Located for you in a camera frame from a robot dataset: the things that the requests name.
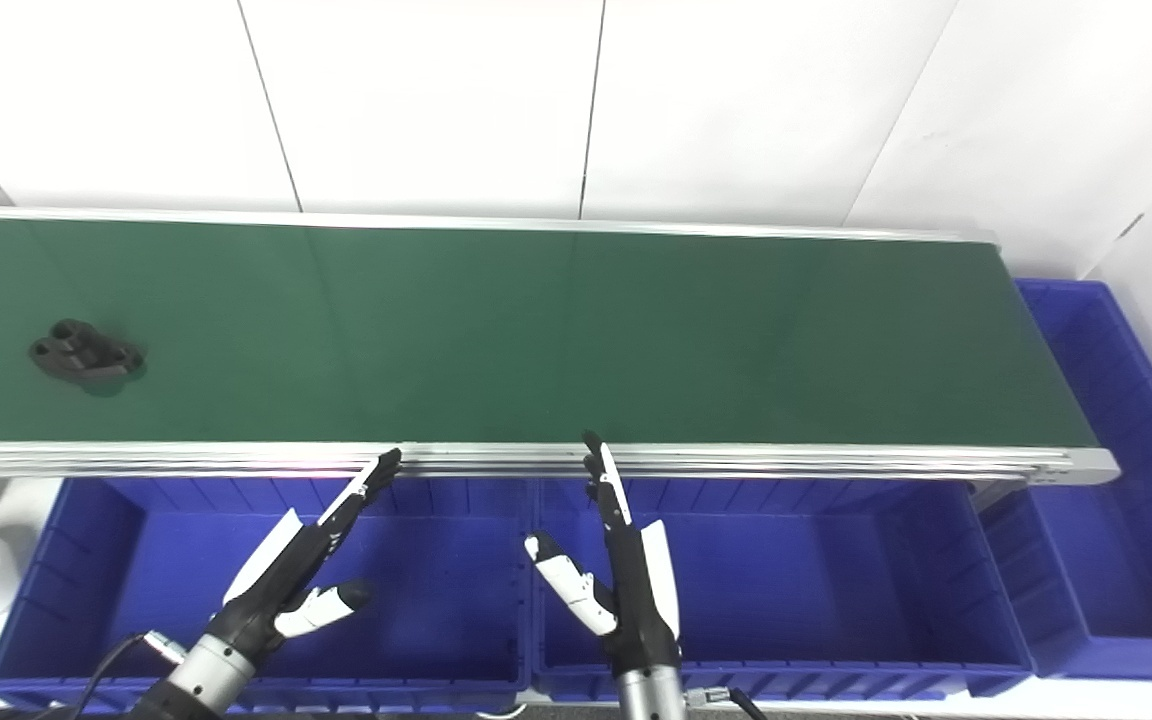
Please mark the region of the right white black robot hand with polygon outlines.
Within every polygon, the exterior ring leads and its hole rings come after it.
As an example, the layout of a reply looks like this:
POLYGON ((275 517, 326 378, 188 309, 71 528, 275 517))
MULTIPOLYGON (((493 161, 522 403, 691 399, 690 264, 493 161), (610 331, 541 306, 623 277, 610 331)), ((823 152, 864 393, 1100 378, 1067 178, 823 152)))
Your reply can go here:
POLYGON ((635 523, 626 484, 611 447, 593 430, 582 433, 588 497, 602 524, 609 585, 582 570, 544 530, 526 536, 526 556, 558 600, 602 643, 614 676, 681 669, 679 592, 667 530, 657 520, 635 523))

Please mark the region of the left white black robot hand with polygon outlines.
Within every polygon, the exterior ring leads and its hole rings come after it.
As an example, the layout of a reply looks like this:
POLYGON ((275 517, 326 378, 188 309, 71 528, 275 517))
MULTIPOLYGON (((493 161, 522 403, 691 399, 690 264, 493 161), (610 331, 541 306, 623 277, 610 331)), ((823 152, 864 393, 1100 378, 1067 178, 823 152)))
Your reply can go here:
POLYGON ((366 462, 319 520, 305 523, 296 510, 262 539, 223 596, 221 611, 204 634, 259 666, 285 641, 317 632, 361 611, 372 596, 365 579, 349 579, 314 588, 312 579, 351 533, 381 488, 391 486, 401 469, 399 448, 366 462))

